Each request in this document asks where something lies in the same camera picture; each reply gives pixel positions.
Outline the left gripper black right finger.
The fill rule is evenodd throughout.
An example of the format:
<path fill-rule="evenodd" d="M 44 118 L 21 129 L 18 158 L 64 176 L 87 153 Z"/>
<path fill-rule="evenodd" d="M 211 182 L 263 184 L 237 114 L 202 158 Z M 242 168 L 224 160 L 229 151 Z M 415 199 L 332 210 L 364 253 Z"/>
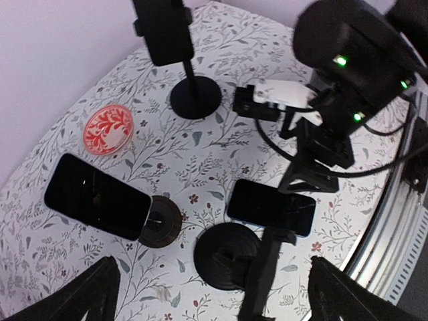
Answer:
<path fill-rule="evenodd" d="M 311 320 L 418 320 L 370 293 L 324 257 L 311 257 L 308 299 Z"/>

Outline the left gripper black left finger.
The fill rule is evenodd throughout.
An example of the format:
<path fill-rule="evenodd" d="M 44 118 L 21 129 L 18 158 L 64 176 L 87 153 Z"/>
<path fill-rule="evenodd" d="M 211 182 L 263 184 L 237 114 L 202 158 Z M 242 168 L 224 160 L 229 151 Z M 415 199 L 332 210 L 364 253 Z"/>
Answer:
<path fill-rule="evenodd" d="M 114 257 L 102 257 L 54 294 L 8 320 L 113 320 L 120 271 Z"/>

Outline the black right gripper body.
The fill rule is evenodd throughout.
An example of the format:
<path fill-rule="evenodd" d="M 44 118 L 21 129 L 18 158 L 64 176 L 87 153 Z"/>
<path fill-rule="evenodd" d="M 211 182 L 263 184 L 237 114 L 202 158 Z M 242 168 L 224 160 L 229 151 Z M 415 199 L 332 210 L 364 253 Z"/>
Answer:
<path fill-rule="evenodd" d="M 297 123 L 294 134 L 298 154 L 304 159 L 317 160 L 329 167 L 351 167 L 354 153 L 350 137 L 337 138 L 329 130 L 312 123 Z"/>

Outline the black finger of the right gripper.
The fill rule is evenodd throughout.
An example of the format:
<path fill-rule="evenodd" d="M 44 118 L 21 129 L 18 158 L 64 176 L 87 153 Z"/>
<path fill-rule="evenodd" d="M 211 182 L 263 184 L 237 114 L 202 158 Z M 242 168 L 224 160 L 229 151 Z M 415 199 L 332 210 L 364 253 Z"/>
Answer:
<path fill-rule="evenodd" d="M 322 173 L 328 170 L 328 167 L 315 160 L 295 156 L 278 185 L 278 191 L 283 194 L 336 193 L 338 178 Z"/>

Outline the small round base phone stand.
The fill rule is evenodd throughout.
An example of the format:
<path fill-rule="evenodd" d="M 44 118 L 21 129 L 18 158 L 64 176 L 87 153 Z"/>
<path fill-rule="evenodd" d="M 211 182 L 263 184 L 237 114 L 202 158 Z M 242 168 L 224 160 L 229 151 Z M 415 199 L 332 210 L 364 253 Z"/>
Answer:
<path fill-rule="evenodd" d="M 149 248 L 169 246 L 181 232 L 182 215 L 169 198 L 156 195 L 138 242 Z"/>

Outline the black gooseneck stand round base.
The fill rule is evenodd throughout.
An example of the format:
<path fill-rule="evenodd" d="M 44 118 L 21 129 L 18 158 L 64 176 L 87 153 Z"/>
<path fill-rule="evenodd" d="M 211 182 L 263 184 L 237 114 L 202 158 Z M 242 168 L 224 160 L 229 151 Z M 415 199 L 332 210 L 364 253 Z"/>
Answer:
<path fill-rule="evenodd" d="M 296 234 L 266 227 L 259 238 L 238 223 L 220 223 L 201 234 L 193 262 L 201 279 L 223 291 L 242 290 L 238 320 L 268 320 L 263 310 L 276 275 L 283 243 L 295 245 Z"/>

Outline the black phone with white edge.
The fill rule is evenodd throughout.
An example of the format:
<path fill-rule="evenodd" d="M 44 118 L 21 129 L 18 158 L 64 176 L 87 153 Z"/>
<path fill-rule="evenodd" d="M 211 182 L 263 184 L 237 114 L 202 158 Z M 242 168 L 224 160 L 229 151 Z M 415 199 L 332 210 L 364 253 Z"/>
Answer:
<path fill-rule="evenodd" d="M 70 219 L 136 241 L 148 218 L 152 198 L 67 153 L 53 171 L 44 202 Z"/>

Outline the tall black clamp phone stand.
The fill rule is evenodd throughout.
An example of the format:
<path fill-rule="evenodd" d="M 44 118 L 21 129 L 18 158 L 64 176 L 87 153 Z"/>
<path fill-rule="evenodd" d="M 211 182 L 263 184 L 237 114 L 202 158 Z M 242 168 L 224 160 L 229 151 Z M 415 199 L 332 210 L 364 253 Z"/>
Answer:
<path fill-rule="evenodd" d="M 186 78 L 171 90 L 173 112 L 187 120 L 199 120 L 211 115 L 221 104 L 221 88 L 211 78 L 196 76 L 191 60 L 179 63 L 183 64 Z"/>

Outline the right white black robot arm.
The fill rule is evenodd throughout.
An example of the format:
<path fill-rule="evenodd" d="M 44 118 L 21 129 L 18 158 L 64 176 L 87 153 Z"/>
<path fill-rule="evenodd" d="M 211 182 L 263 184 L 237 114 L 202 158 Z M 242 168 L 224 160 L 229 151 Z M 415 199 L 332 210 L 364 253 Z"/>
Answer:
<path fill-rule="evenodd" d="M 365 1 L 315 1 L 299 16 L 295 58 L 313 69 L 311 101 L 322 122 L 306 119 L 282 138 L 297 152 L 279 191 L 335 193 L 354 164 L 351 135 L 397 96 L 427 77 L 427 2 L 396 1 L 379 13 Z"/>

